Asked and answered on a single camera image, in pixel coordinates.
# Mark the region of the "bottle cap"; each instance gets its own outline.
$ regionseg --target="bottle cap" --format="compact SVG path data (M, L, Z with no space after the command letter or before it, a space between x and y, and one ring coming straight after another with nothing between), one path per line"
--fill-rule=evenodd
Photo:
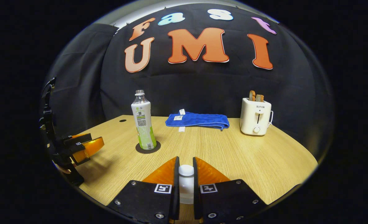
M190 165L181 165L178 167L178 173L182 176L192 176L194 174L194 170Z

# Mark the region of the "dark coaster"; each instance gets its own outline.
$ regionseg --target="dark coaster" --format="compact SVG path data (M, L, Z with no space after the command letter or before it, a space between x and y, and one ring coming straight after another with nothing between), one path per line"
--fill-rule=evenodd
M142 154L150 154L150 153L158 151L159 149L160 149L160 142L158 142L158 141L156 141L156 147L154 149L151 149L151 150L141 149L140 143L138 143L135 146L135 150L137 150L137 152L142 153Z

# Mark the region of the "black fabric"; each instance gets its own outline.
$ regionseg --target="black fabric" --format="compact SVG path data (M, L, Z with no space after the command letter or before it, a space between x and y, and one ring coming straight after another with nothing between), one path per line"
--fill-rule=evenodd
M322 161L324 149L332 141L333 131L335 129L335 102L332 86L329 84L327 75L312 51L296 35L288 31L293 39L299 44L304 55L309 61L315 86L315 108L312 115L312 124L306 127L305 136L301 144L308 149L312 155Z
M207 10L214 8L228 10L234 19L224 21L210 18ZM158 25L161 17L175 12L183 13L185 20ZM129 42L132 28L152 17L156 20L150 23L144 34ZM251 17L269 23L277 35L266 31ZM205 48L197 61L192 61L184 51L188 57L186 62L168 63L172 45L171 37L167 35L169 31L187 29L198 38L208 27L225 31L222 39L225 54L230 58L227 63L202 60ZM255 52L247 34L256 34L269 41L267 46L274 66L272 70L257 68L252 64ZM124 50L137 44L134 62L139 62L142 57L140 42L150 37L155 40L151 44L149 64L140 72L127 72ZM310 138L307 130L314 124L314 113L320 106L316 105L317 87L314 79L323 75L319 68L310 66L309 60L315 59L307 58L285 28L257 14L216 4L168 8L128 24L112 39L101 74L105 117L109 120L122 114L131 114L134 91L144 89L146 98L152 103L153 116L169 116L185 108L199 114L224 114L229 118L238 118L242 98L247 97L250 90L255 90L272 104L273 124L307 147L305 143Z
M106 24L91 24L63 49L47 75L45 82L57 77L50 96L57 137L75 135L106 121L100 73L116 30Z

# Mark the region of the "pink letter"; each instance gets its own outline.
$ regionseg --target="pink letter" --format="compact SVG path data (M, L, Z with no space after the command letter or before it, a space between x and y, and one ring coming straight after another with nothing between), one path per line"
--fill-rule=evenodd
M264 22L264 21L262 21L262 19L259 19L259 18L256 18L256 17L252 17L252 19L254 19L255 21L257 21L262 28L264 28L265 30L267 30L271 34L275 34L275 35L277 34L275 31L271 30L269 28L269 24L266 23L266 22Z

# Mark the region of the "white cylinder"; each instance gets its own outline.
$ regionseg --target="white cylinder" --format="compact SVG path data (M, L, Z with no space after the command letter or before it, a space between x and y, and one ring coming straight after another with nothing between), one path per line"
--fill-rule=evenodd
M180 203L193 204L193 183L194 170L190 165L181 165L178 167Z

